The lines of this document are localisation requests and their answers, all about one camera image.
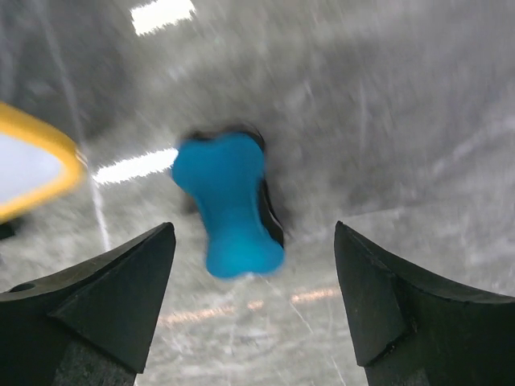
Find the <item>yellow framed whiteboard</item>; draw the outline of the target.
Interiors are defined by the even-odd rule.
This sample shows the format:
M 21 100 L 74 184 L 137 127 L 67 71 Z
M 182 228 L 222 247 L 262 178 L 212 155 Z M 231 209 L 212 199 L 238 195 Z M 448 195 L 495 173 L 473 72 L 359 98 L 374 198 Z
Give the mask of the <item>yellow framed whiteboard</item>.
M 1 103 L 1 222 L 62 195 L 82 180 L 77 144 L 55 126 Z

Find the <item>blue whiteboard eraser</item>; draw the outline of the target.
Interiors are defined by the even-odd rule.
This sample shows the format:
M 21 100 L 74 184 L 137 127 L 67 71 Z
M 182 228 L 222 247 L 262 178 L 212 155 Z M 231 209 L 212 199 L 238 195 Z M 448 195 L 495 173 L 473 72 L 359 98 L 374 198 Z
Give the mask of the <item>blue whiteboard eraser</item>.
M 211 275 L 232 279 L 280 268 L 285 236 L 266 181 L 265 140 L 255 127 L 193 131 L 177 147 L 171 178 L 200 213 Z

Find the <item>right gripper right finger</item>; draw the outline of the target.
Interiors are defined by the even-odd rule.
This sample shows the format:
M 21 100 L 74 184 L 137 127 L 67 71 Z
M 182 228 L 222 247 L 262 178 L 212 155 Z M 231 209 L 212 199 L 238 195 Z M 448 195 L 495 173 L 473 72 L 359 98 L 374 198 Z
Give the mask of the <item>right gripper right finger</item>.
M 370 385 L 512 385 L 514 299 L 460 284 L 342 222 L 334 253 L 358 366 Z

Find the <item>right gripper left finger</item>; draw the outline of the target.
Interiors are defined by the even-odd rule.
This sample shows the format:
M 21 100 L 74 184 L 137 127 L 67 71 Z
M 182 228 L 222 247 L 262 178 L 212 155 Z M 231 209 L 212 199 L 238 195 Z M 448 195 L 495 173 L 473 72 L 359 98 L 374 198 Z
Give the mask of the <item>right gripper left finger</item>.
M 4 385 L 131 385 L 146 366 L 175 254 L 165 222 L 1 295 Z

